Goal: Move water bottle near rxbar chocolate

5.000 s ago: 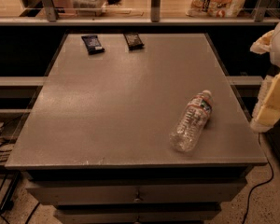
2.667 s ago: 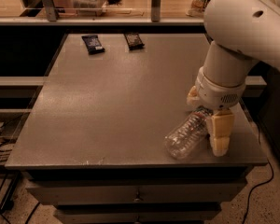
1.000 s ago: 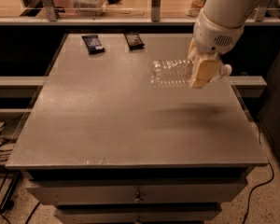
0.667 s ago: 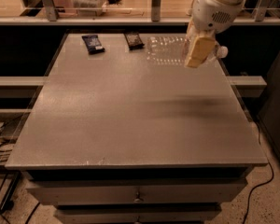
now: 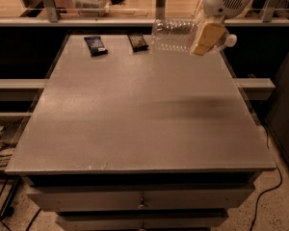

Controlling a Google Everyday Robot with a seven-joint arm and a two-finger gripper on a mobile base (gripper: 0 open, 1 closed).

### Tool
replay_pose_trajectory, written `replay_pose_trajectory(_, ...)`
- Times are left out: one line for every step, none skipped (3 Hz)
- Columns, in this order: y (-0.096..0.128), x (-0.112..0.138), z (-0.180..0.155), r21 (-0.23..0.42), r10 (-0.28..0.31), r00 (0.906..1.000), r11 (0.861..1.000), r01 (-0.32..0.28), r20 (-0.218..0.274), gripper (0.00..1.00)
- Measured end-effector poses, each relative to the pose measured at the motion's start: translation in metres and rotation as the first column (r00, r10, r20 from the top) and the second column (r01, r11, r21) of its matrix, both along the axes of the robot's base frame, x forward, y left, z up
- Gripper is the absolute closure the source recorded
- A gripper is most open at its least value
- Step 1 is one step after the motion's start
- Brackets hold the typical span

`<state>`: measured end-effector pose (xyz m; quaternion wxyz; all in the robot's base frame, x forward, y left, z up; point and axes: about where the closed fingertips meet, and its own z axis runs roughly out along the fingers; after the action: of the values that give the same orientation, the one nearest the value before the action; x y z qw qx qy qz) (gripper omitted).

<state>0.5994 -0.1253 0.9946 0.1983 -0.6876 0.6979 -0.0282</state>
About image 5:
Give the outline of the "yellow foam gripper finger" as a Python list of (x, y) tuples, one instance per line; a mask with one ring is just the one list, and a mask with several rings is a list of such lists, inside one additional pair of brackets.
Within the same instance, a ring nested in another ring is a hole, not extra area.
[(196, 37), (190, 53), (203, 56), (209, 52), (225, 32), (225, 27), (220, 23), (204, 22), (197, 28)]

